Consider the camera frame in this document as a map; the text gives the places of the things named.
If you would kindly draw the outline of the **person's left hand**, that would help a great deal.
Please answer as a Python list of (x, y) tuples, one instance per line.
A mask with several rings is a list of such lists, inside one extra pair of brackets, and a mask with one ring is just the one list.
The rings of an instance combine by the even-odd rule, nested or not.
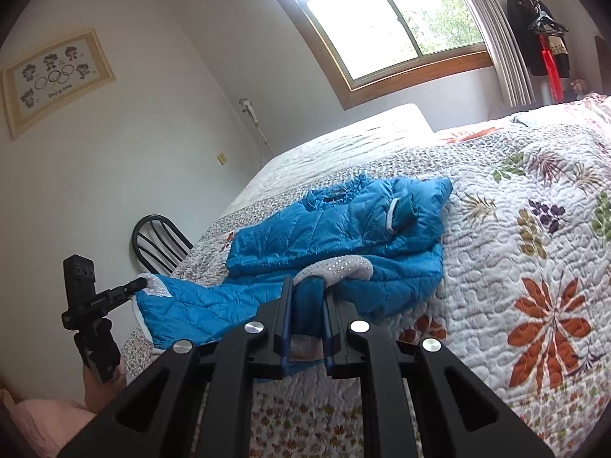
[(99, 382), (90, 368), (83, 366), (84, 404), (92, 413), (99, 414), (128, 385), (124, 360), (120, 360), (109, 382)]

